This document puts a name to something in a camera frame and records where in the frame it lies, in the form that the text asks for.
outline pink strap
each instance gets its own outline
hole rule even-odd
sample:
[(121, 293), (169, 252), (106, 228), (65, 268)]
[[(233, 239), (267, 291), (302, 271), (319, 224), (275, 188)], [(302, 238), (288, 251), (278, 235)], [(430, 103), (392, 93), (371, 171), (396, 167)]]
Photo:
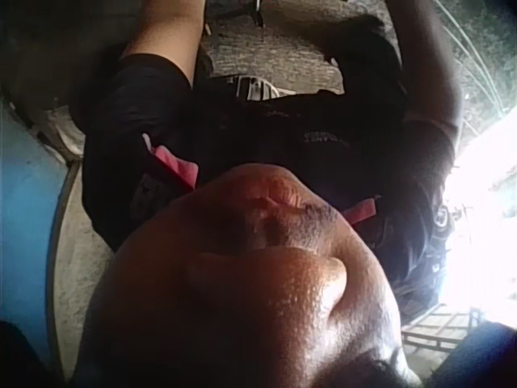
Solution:
[(377, 208), (373, 198), (363, 200), (353, 208), (347, 209), (343, 212), (343, 216), (350, 225), (359, 224), (361, 221), (368, 220), (376, 215)]
[(143, 135), (147, 149), (153, 154), (160, 162), (170, 168), (179, 178), (181, 178), (192, 190), (195, 188), (195, 182), (197, 181), (197, 175), (200, 172), (200, 167), (187, 160), (182, 160), (175, 157), (165, 146), (160, 145), (158, 148), (153, 148), (151, 139), (147, 133)]

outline metal frame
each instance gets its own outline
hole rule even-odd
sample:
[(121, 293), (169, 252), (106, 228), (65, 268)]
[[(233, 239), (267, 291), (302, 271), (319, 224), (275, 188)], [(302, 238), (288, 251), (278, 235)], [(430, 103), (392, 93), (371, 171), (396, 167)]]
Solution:
[(262, 16), (261, 8), (262, 0), (252, 0), (250, 4), (244, 6), (242, 9), (218, 15), (215, 17), (215, 20), (224, 20), (243, 15), (250, 15), (257, 26), (264, 27), (264, 18)]
[[(416, 318), (412, 323), (402, 328), (402, 343), (404, 345), (415, 346), (416, 348), (434, 350), (437, 352), (452, 352), (458, 344), (460, 344), (463, 339), (456, 338), (448, 338), (440, 335), (446, 329), (454, 329), (464, 331), (464, 336), (479, 326), (480, 323), (483, 322), (483, 313), (479, 309), (471, 308), (469, 312), (456, 312), (456, 313), (440, 313), (439, 309), (444, 307), (444, 304), (437, 304), (436, 306), (430, 308), (425, 314)], [(427, 325), (424, 322), (427, 318), (431, 316), (441, 316), (448, 317), (445, 323), (440, 325)], [(452, 322), (460, 316), (469, 316), (469, 324), (468, 326), (453, 326)], [(432, 335), (421, 334), (421, 333), (413, 333), (412, 329), (415, 328), (425, 328), (425, 329), (436, 329), (435, 333)], [(430, 341), (433, 344), (422, 344), (421, 342), (415, 340), (426, 340)]]

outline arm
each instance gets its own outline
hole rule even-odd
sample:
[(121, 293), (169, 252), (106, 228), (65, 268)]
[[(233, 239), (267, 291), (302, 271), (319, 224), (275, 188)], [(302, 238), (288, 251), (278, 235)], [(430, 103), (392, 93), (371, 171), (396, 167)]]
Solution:
[(145, 0), (141, 30), (124, 55), (155, 54), (194, 78), (205, 0)]
[(146, 0), (141, 32), (94, 101), (83, 204), (115, 251), (163, 205), (191, 190), (153, 149), (191, 158), (191, 84), (204, 0)]
[(432, 0), (385, 0), (401, 49), (408, 119), (430, 120), (455, 145), (463, 99), (454, 57)]

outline mouth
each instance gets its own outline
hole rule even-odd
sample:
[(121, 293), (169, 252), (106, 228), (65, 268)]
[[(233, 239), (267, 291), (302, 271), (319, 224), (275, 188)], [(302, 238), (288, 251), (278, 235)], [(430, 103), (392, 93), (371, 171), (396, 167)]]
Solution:
[(263, 165), (238, 167), (209, 183), (205, 204), (232, 230), (245, 249), (296, 247), (313, 253), (327, 247), (338, 212), (312, 193), (291, 172)]

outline man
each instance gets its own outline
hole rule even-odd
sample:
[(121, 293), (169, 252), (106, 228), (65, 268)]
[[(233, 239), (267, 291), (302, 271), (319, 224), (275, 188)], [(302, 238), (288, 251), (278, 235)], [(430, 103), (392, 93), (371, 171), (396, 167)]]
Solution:
[(84, 205), (116, 257), (77, 384), (418, 383), (388, 279), (432, 234), (461, 97), (431, 1), (387, 3), (405, 89), (352, 31), (345, 95), (243, 103), (192, 89), (204, 0), (145, 2), (87, 128)]

